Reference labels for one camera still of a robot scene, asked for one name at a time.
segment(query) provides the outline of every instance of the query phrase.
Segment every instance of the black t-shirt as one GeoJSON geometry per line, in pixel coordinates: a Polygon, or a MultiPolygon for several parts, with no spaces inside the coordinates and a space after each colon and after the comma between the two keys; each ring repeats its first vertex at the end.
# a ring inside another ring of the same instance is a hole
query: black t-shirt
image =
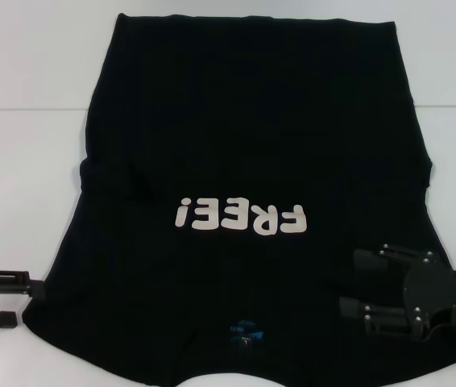
{"type": "Polygon", "coordinates": [[[49,343],[163,387],[371,387],[456,362],[456,328],[366,336],[338,311],[402,305],[398,281],[359,281],[356,248],[448,263],[394,23],[120,15],[86,150],[47,300],[23,316],[49,343]]]}

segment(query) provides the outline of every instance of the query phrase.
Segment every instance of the white surface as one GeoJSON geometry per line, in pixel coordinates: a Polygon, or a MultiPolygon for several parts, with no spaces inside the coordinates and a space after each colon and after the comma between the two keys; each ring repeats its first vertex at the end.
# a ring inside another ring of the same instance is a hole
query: white surface
{"type": "Polygon", "coordinates": [[[0,108],[87,108],[118,13],[393,20],[417,105],[456,105],[456,2],[0,0],[0,108]]]}
{"type": "MultiPolygon", "coordinates": [[[[394,20],[418,105],[456,105],[456,2],[442,0],[0,0],[0,268],[43,278],[73,215],[85,156],[85,109],[117,13],[270,15],[364,22],[394,20]],[[74,111],[33,111],[73,109],[74,111]]],[[[434,162],[431,218],[456,268],[456,108],[417,110],[434,162]]],[[[27,299],[0,297],[0,310],[27,299]]],[[[70,356],[26,327],[0,331],[0,386],[140,385],[70,356]]],[[[239,375],[204,376],[187,387],[271,387],[239,375]]],[[[456,364],[403,383],[455,387],[456,364]]]]}

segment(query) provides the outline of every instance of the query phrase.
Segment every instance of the white table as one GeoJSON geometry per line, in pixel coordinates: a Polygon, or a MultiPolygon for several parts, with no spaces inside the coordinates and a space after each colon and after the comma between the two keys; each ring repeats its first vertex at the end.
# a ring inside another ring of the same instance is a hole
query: white table
{"type": "MultiPolygon", "coordinates": [[[[427,202],[456,268],[456,2],[442,0],[0,0],[0,269],[44,278],[73,215],[84,123],[116,16],[270,15],[396,21],[429,155],[427,202]]],[[[0,296],[20,312],[23,297],[0,296]]],[[[26,327],[0,331],[0,386],[140,385],[55,349],[26,327]]],[[[188,387],[276,385],[241,375],[188,387]]],[[[456,364],[404,383],[456,386],[456,364]]]]}

